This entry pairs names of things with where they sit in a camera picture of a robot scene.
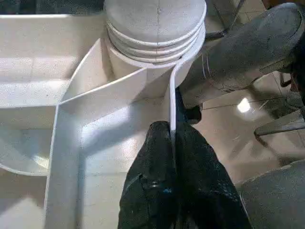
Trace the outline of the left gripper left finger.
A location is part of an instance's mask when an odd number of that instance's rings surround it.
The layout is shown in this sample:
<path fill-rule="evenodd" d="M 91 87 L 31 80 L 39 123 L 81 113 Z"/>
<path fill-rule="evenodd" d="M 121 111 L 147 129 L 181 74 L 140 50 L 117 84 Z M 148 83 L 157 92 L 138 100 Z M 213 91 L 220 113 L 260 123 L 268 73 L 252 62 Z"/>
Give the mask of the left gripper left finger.
<path fill-rule="evenodd" d="M 120 199 L 119 229 L 171 229 L 178 203 L 169 123 L 150 125 Z"/>

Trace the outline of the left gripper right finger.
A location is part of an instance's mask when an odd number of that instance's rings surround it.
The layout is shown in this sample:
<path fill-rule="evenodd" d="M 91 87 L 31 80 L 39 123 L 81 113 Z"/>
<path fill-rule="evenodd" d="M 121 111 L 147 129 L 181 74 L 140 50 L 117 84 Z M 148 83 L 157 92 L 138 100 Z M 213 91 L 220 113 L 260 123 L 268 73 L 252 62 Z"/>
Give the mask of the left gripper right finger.
<path fill-rule="evenodd" d="M 200 229 L 250 229 L 240 196 L 214 149 L 188 123 L 176 129 L 176 161 L 186 210 Z"/>

